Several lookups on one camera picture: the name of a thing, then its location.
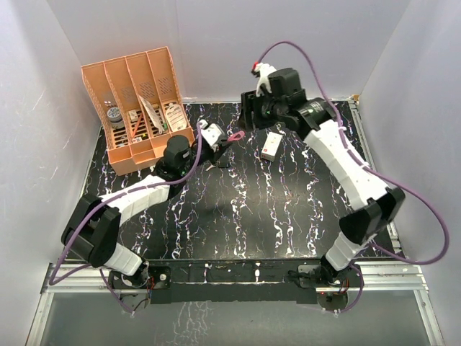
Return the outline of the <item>silver key with black tag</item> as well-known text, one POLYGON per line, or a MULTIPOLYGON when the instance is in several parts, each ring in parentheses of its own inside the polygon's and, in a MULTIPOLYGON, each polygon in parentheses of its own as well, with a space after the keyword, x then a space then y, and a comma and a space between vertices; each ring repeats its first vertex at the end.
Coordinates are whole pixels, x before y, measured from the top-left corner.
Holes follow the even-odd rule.
POLYGON ((211 169, 228 169, 231 165, 228 162, 217 162, 215 164, 211 164, 208 168, 206 168, 206 172, 210 171, 211 169))

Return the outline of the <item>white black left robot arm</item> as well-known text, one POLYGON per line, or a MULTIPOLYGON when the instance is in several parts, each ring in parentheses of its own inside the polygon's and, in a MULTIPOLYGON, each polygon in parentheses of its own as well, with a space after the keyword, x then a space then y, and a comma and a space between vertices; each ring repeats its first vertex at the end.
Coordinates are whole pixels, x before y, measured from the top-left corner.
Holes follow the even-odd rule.
POLYGON ((242 133, 227 136, 215 123, 200 120, 198 137, 189 142, 174 135, 166 142, 164 155, 145 179, 104 196, 83 195, 61 236, 63 262, 69 252, 86 267, 107 267, 118 272, 127 285, 139 288, 149 280, 149 262, 118 241, 120 227, 132 217, 175 197, 206 163, 215 163, 242 133))

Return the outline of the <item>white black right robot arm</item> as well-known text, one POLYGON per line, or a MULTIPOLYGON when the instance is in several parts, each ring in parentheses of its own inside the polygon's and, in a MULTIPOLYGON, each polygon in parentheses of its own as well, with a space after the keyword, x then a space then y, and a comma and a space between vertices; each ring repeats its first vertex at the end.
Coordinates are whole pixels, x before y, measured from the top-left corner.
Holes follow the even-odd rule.
POLYGON ((349 200, 352 212, 340 219, 334 244, 309 274, 318 283, 339 285, 352 260, 395 218, 405 194, 367 172, 367 162, 344 136, 334 104, 308 99, 295 69, 256 63, 252 73, 258 82, 242 112, 246 124, 263 129, 282 123, 295 132, 323 160, 349 200))

